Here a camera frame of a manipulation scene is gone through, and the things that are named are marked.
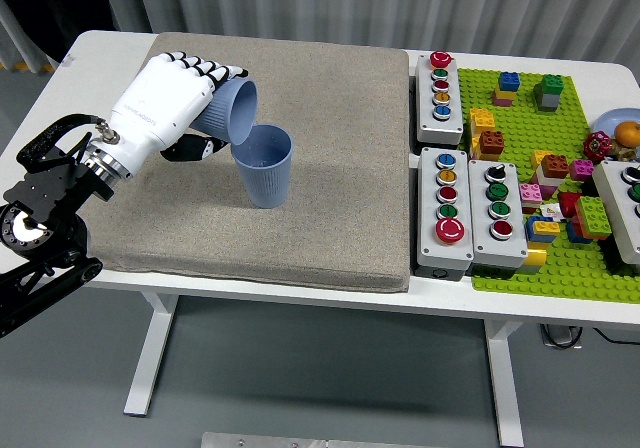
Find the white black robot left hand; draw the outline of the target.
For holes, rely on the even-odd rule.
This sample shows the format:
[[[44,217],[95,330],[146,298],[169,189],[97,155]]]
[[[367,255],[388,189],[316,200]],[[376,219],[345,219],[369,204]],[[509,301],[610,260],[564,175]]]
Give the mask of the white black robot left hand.
[[[172,146],[226,82],[248,76],[238,66],[223,65],[182,51],[152,57],[115,103],[108,126],[115,144],[96,139],[121,167],[121,178],[135,176],[146,158]]]

